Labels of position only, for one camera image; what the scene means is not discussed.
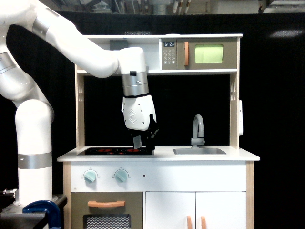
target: blue clamp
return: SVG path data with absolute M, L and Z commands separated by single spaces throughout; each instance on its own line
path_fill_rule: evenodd
M 61 211 L 57 204 L 50 200 L 39 200 L 28 204 L 22 209 L 22 213 L 38 212 L 47 213 L 50 229 L 61 229 Z

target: oven window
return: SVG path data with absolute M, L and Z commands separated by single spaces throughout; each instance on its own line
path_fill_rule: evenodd
M 131 229 L 129 214 L 84 215 L 84 229 Z
M 222 44 L 195 45 L 195 63 L 222 63 L 224 46 Z

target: faucet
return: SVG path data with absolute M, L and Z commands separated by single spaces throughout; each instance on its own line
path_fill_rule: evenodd
M 197 114 L 193 122 L 193 137 L 191 139 L 191 148 L 198 148 L 198 146 L 203 146 L 204 144 L 205 140 L 203 119 L 200 114 Z

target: black curtain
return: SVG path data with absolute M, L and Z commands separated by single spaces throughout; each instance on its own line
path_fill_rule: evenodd
M 304 14 L 59 14 L 88 35 L 242 33 L 240 98 L 244 105 L 244 135 L 240 137 L 240 147 L 261 158 L 254 163 L 255 228 L 305 228 L 302 162 L 305 138 Z M 56 158 L 76 145 L 74 64 L 19 26 L 10 27 L 7 45 L 20 67 L 35 79 L 55 110 L 52 124 L 53 193 L 62 193 L 62 164 L 56 162 Z M 189 145 L 192 121 L 197 113 L 207 120 L 209 145 L 228 143 L 228 101 L 225 98 L 229 83 L 226 75 L 149 77 L 149 84 L 157 119 L 163 126 L 158 144 Z M 89 77 L 85 80 L 85 89 L 90 92 L 86 95 L 86 115 L 92 117 L 86 120 L 87 145 L 130 144 L 120 113 L 121 87 L 119 77 L 102 81 Z M 3 97 L 0 97 L 0 105 L 0 190 L 3 190 L 18 186 L 16 108 Z M 103 120 L 91 122 L 99 117 Z

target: digital display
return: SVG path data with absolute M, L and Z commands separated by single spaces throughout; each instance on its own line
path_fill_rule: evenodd
M 195 63 L 222 63 L 224 46 L 222 44 L 195 45 Z
M 175 47 L 175 42 L 163 42 L 164 47 Z

